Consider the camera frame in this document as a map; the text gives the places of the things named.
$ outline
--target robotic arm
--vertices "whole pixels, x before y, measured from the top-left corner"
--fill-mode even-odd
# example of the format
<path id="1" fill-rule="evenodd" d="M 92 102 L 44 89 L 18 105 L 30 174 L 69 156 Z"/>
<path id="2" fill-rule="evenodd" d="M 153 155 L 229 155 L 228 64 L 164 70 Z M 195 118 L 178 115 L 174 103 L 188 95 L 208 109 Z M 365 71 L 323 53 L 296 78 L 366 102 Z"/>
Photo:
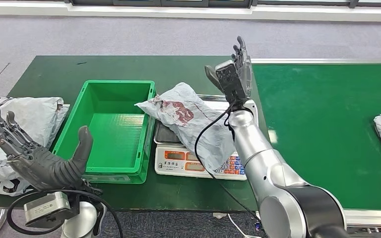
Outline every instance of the robotic arm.
<path id="1" fill-rule="evenodd" d="M 255 124 L 245 102 L 250 99 L 253 71 L 245 42 L 237 38 L 232 60 L 205 67 L 208 79 L 233 104 L 229 128 L 245 167 L 260 211 L 262 225 L 271 238 L 347 238 L 343 209 L 325 189 L 302 179 L 274 150 Z"/>

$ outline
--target scale weighing platform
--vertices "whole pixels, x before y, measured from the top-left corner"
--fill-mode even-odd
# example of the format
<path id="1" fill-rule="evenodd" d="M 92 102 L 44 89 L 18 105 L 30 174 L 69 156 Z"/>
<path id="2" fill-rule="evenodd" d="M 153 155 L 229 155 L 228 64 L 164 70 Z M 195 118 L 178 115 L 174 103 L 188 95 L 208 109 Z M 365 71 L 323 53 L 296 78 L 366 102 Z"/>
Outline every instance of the scale weighing platform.
<path id="1" fill-rule="evenodd" d="M 199 97 L 214 110 L 223 112 L 229 107 L 229 103 L 224 96 L 199 95 Z M 245 105 L 251 108 L 254 117 L 257 118 L 257 108 L 254 101 L 249 100 Z M 156 123 L 154 142 L 157 144 L 154 165 L 156 173 L 160 175 L 211 178 L 196 156 L 187 150 L 174 132 L 159 121 Z M 213 174 L 218 179 L 246 180 L 245 169 L 240 163 L 237 152 L 233 153 Z"/>

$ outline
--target scale keypad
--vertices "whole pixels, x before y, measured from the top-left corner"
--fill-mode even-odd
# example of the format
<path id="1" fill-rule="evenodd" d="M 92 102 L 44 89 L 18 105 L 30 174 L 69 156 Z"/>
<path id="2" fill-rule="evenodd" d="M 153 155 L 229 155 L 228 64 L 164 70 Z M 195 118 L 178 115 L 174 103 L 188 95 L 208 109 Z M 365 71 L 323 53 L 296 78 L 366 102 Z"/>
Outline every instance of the scale keypad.
<path id="1" fill-rule="evenodd" d="M 214 170 L 216 174 L 234 174 L 244 175 L 245 168 L 240 163 L 239 156 L 230 156 L 230 158 L 219 169 Z"/>

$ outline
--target robotic hand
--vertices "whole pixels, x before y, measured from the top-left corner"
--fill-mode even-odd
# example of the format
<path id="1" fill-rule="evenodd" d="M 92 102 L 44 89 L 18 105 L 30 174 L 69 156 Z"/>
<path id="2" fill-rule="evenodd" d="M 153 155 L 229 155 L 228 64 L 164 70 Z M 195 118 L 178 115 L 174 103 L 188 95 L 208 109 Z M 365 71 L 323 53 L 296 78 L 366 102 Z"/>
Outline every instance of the robotic hand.
<path id="1" fill-rule="evenodd" d="M 66 161 L 38 144 L 15 121 L 9 111 L 6 121 L 0 116 L 0 148 L 8 164 L 39 191 L 73 188 L 96 192 L 81 179 L 93 145 L 87 126 L 78 131 L 79 144 L 73 157 Z"/>
<path id="2" fill-rule="evenodd" d="M 16 231 L 26 235 L 43 235 L 63 226 L 62 238 L 97 238 L 109 204 L 99 198 L 102 190 L 91 187 L 84 174 L 93 145 L 87 126 L 78 131 L 79 144 L 69 160 L 52 154 L 38 144 L 15 121 L 9 111 L 6 121 L 0 116 L 0 148 L 8 164 L 40 192 L 29 193 L 16 200 L 8 209 L 7 220 Z M 24 230 L 12 220 L 11 211 L 24 197 L 47 194 L 24 205 L 26 226 L 51 228 L 43 232 Z M 115 221 L 122 235 L 119 219 Z"/>
<path id="3" fill-rule="evenodd" d="M 241 164 L 271 238 L 347 238 L 343 209 L 325 189 L 302 179 L 274 150 L 254 121 L 250 99 L 252 63 L 241 37 L 232 60 L 205 67 L 208 79 L 231 105 L 228 119 Z"/>

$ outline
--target red print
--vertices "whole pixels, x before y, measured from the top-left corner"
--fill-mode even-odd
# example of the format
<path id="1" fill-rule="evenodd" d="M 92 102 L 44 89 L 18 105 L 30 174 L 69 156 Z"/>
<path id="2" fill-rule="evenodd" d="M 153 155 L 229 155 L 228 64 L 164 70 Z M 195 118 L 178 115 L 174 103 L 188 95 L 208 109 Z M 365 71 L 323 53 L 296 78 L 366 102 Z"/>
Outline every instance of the red print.
<path id="1" fill-rule="evenodd" d="M 183 105 L 181 102 L 163 101 L 163 107 L 173 106 L 176 108 L 176 115 L 179 116 L 179 121 L 183 124 L 187 124 L 193 118 L 193 112 Z"/>

